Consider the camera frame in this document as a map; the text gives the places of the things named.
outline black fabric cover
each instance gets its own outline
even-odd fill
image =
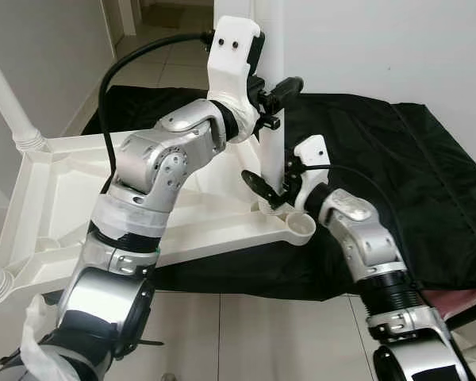
[[[204,98],[194,89],[112,87],[111,131],[151,128],[163,115]],[[286,147],[323,134],[330,159],[359,169],[397,210],[416,280],[429,289],[476,287],[476,164],[423,105],[346,94],[302,94],[286,111]],[[99,133],[95,116],[84,133]],[[365,198],[392,229],[377,191],[353,174],[330,171],[330,183]],[[265,244],[158,268],[164,290],[245,293],[323,300],[352,292],[340,246],[319,227],[303,247]]]

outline pink object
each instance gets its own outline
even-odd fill
[[[443,320],[476,305],[476,288],[460,291],[422,291],[424,297],[439,311]]]

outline tile floor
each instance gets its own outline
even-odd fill
[[[182,28],[196,24],[187,18]],[[140,35],[118,44],[117,55],[178,31],[143,25]],[[206,59],[197,42],[163,48],[129,65],[114,83],[206,89]],[[366,315],[361,300],[347,295],[300,302],[159,291],[144,338],[165,345],[140,347],[115,362],[106,381],[131,374],[135,381],[160,380],[167,371],[179,381],[375,380],[371,356],[377,345],[367,332]],[[15,349],[23,316],[21,311],[0,316],[0,356]],[[53,322],[51,309],[45,329]],[[476,344],[476,323],[460,331]]]

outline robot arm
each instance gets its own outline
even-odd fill
[[[379,341],[374,366],[380,381],[475,380],[437,310],[427,306],[405,266],[397,244],[366,200],[327,185],[329,164],[322,136],[295,149],[288,162],[284,194],[275,194],[260,177],[244,171],[249,187],[278,207],[283,202],[304,210],[335,237]]]
[[[102,380],[113,359],[138,345],[154,294],[159,242],[183,183],[250,137],[259,111],[248,99],[264,42],[248,19],[223,17],[209,54],[209,93],[133,133],[117,150],[117,170],[100,194],[79,262],[59,302],[57,328],[40,346],[82,380]],[[34,379],[19,352],[0,380]]]

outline white plastic bracket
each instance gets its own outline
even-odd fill
[[[247,63],[254,37],[259,37],[259,26],[247,18],[223,16],[215,31],[208,58],[209,91],[207,98],[228,107],[238,124],[238,135],[232,143],[248,139],[254,131],[259,113],[248,101]]]
[[[312,135],[294,148],[294,155],[298,156],[304,165],[325,165],[330,164],[326,143],[322,135]],[[305,209],[305,201],[310,192],[319,183],[328,182],[328,169],[316,169],[305,171],[301,174],[301,189],[294,202],[297,210]]]

